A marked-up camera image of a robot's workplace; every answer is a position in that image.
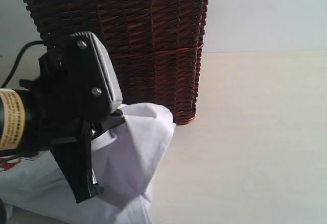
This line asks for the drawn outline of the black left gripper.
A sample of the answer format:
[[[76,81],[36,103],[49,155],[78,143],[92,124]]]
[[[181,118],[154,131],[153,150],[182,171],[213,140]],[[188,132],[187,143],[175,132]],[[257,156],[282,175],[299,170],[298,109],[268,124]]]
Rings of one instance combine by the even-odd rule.
[[[46,53],[39,62],[40,75],[20,80],[32,97],[36,127],[25,141],[27,152],[50,150],[67,180],[76,203],[104,192],[91,163],[91,141],[125,123],[123,112],[109,113],[105,97],[91,90],[102,87],[100,68],[86,32],[73,33],[66,42],[63,64]]]

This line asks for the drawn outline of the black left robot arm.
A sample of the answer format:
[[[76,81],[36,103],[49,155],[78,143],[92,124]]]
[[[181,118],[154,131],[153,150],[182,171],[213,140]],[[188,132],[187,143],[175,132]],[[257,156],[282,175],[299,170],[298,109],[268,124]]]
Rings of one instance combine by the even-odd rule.
[[[91,142],[124,123],[122,93],[106,47],[76,32],[63,56],[39,58],[40,74],[1,87],[1,157],[7,162],[50,151],[76,202],[103,193],[91,164]]]

